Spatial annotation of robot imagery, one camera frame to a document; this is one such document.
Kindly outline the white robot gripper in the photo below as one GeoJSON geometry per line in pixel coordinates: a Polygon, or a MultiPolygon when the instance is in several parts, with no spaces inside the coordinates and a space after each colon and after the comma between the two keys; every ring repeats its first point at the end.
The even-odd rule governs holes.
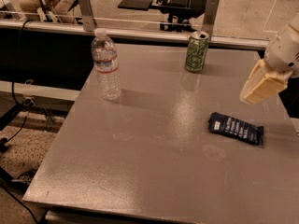
{"type": "Polygon", "coordinates": [[[299,77],[299,13],[268,43],[264,59],[251,70],[239,98],[255,105],[284,91],[291,77],[299,77]]]}

